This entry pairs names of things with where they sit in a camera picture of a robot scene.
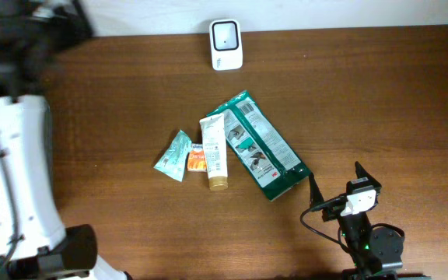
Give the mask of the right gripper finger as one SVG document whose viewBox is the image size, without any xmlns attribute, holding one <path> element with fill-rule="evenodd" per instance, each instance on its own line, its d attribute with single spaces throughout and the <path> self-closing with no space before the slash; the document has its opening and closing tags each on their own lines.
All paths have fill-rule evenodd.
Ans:
<svg viewBox="0 0 448 280">
<path fill-rule="evenodd" d="M 324 197 L 320 192 L 320 188 L 315 180 L 314 173 L 309 175 L 309 186 L 310 186 L 310 207 L 317 206 L 324 203 Z"/>
<path fill-rule="evenodd" d="M 357 176 L 358 179 L 361 179 L 363 177 L 366 177 L 369 182 L 374 186 L 374 187 L 379 187 L 380 182 L 377 181 L 372 175 L 370 175 L 363 167 L 362 165 L 359 163 L 359 161 L 355 162 L 355 174 Z"/>
</svg>

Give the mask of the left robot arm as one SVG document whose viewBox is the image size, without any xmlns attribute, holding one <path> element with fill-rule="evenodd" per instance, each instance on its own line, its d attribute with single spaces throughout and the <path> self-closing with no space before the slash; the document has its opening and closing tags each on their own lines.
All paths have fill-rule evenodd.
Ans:
<svg viewBox="0 0 448 280">
<path fill-rule="evenodd" d="M 42 75 L 93 36 L 79 1 L 0 1 L 0 279 L 117 279 L 92 226 L 66 227 L 52 194 Z"/>
</svg>

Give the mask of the orange tissue pack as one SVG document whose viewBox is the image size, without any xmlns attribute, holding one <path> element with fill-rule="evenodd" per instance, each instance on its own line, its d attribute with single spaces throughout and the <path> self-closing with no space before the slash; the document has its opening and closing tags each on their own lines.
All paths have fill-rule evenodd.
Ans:
<svg viewBox="0 0 448 280">
<path fill-rule="evenodd" d="M 191 144 L 191 150 L 187 158 L 187 170 L 189 172 L 206 172 L 207 165 L 202 144 Z"/>
</svg>

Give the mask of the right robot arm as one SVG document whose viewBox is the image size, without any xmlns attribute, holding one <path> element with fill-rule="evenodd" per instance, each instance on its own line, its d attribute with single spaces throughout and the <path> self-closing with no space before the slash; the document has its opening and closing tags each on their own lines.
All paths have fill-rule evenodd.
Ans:
<svg viewBox="0 0 448 280">
<path fill-rule="evenodd" d="M 302 212 L 300 222 L 313 233 L 339 245 L 350 256 L 354 268 L 344 270 L 343 279 L 397 279 L 397 270 L 403 267 L 405 233 L 396 226 L 369 221 L 367 212 L 378 205 L 382 184 L 358 162 L 355 175 L 346 184 L 344 193 L 325 200 L 314 175 L 310 174 L 310 206 Z M 338 222 L 335 238 L 304 221 L 305 215 L 318 211 L 322 212 L 324 222 Z"/>
</svg>

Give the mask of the green 3M glove packet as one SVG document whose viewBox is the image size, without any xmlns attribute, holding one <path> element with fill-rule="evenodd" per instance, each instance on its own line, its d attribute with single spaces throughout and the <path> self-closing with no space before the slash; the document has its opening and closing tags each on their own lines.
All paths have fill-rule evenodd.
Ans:
<svg viewBox="0 0 448 280">
<path fill-rule="evenodd" d="M 311 174 L 311 170 L 244 90 L 210 115 L 224 117 L 228 146 L 269 201 L 282 196 Z"/>
</svg>

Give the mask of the teal foil sachet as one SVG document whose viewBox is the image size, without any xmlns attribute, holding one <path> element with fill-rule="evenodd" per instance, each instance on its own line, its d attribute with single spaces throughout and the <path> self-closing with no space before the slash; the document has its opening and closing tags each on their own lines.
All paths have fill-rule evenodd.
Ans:
<svg viewBox="0 0 448 280">
<path fill-rule="evenodd" d="M 182 130 L 179 130 L 169 148 L 163 153 L 154 169 L 168 177 L 181 182 L 184 178 L 186 161 L 191 151 L 192 141 Z"/>
</svg>

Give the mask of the white Pantene tube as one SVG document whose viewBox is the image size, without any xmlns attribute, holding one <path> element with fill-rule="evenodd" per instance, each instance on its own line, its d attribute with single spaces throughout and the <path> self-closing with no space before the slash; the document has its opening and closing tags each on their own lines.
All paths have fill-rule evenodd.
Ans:
<svg viewBox="0 0 448 280">
<path fill-rule="evenodd" d="M 215 114 L 199 121 L 202 145 L 211 191 L 228 188 L 227 151 L 223 114 Z"/>
</svg>

